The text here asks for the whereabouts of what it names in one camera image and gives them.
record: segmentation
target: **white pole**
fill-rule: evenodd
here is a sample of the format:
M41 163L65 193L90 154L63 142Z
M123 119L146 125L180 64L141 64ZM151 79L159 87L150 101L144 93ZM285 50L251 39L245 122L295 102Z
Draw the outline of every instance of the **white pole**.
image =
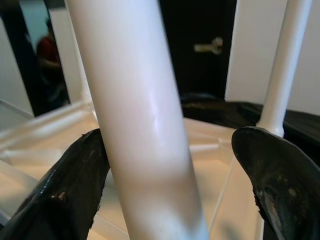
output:
M257 124L280 137L312 0L288 0L262 116Z
M208 240L157 0L66 2L130 239Z

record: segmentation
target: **red shirt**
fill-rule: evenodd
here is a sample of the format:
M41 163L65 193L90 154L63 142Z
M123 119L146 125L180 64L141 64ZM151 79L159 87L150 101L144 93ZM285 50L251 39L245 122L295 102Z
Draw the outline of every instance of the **red shirt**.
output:
M57 45L49 37L43 37L36 48L36 55L50 62L60 63Z

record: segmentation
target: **door handle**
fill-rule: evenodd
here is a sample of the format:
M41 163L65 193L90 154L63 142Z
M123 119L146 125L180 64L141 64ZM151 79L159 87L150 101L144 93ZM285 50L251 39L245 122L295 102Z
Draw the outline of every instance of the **door handle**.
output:
M217 36L211 42L211 44L195 44L193 45L193 50L196 53L209 53L212 52L214 55L222 54L222 47L224 45L224 40L222 37Z

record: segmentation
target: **white baseboard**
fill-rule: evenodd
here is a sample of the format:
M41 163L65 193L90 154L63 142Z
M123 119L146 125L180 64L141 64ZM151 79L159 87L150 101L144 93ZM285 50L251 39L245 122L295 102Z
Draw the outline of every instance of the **white baseboard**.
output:
M26 118L28 120L35 118L35 116L31 112L23 110L20 107L15 106L12 103L7 102L7 101L5 101L3 99L0 99L0 105L6 107L7 109L11 110L12 112L14 112L14 113L16 113L16 114L18 114L20 116L23 116L24 118Z

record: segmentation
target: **white railing post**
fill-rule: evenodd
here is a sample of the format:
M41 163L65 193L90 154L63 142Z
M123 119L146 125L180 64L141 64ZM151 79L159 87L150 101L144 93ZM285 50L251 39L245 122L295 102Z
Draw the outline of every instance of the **white railing post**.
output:
M130 239L208 240L158 1L66 2Z
M284 136L284 118L312 0L288 0L258 127Z

